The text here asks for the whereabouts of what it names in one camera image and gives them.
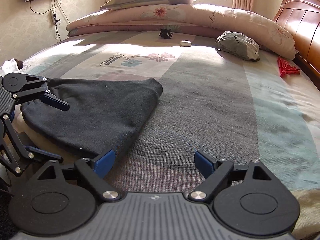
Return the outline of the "dark grey trousers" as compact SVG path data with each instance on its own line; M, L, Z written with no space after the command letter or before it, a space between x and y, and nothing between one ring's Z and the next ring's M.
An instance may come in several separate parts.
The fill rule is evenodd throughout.
M103 81L50 79L50 91L68 111L33 100L21 106L25 123L60 148L95 157L126 153L163 93L155 79Z

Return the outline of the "red folding fan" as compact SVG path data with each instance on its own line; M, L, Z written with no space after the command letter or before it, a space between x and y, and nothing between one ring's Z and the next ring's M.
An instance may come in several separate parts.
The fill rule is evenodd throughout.
M284 78L287 75L299 75L300 74L300 71L298 68L291 66L289 64L289 62L282 57L277 58L277 64L278 64L278 69L279 69L279 76L281 78Z

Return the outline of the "dark brown small object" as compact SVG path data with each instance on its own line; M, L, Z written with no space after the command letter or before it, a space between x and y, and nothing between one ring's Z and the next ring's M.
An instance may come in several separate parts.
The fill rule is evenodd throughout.
M17 64L17 68L19 70L21 70L23 68L23 66L24 66L23 62L21 60L18 60L18 59L15 59L15 61L16 61L16 64Z

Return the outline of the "white cloth on bed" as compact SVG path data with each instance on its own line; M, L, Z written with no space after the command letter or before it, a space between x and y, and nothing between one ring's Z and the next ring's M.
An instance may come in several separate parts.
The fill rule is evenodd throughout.
M0 66L0 76L5 77L9 73L18 73L20 70L15 59L7 60Z

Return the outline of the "striped pastel bed sheet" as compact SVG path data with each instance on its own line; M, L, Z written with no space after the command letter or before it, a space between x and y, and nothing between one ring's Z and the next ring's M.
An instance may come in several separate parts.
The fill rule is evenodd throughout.
M188 40L191 47L181 47ZM27 59L24 70L49 79L155 79L157 106L105 177L120 192L191 192L203 178L194 153L246 165L261 160L295 195L297 239L319 233L319 90L304 73L279 76L277 55L248 62L207 37L105 32L65 40ZM41 149L70 153L35 132L16 109L14 127Z

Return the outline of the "bundled grey white cloth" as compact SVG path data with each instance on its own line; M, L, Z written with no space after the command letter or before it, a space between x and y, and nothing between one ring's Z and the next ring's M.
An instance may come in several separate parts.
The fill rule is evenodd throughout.
M225 31L216 39L217 48L246 61L257 62L259 57L259 44L245 34Z

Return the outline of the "white earbuds case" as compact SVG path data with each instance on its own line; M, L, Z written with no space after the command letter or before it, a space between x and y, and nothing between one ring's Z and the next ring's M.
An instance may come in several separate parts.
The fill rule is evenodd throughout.
M180 46L181 47L191 47L191 42L190 41L188 41L188 40L182 40L181 42L180 42Z

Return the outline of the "black hair claw clip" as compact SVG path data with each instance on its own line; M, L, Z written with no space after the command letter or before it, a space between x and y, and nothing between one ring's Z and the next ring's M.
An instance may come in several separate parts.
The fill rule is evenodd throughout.
M173 33L171 29L160 29L159 37L163 39L171 39L173 37Z

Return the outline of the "folded floral pink quilt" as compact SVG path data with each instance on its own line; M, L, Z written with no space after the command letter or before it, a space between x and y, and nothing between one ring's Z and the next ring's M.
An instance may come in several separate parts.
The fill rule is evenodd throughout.
M101 10L69 23L67 31L97 24L133 21L173 21L221 31L245 34L274 53L294 59L293 36L276 22L254 12L210 4L145 5L120 10Z

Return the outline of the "wooden orange headboard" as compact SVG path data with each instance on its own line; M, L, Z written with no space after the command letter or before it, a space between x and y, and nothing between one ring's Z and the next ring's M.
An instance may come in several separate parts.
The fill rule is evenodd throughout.
M273 21L293 36L294 63L319 88L319 0L283 0Z

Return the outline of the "white wall power strip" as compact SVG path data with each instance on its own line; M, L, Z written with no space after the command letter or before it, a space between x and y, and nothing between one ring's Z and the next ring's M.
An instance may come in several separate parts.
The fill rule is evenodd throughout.
M54 25L57 25L60 22L60 19L57 18L56 12L54 10L51 11L51 17Z

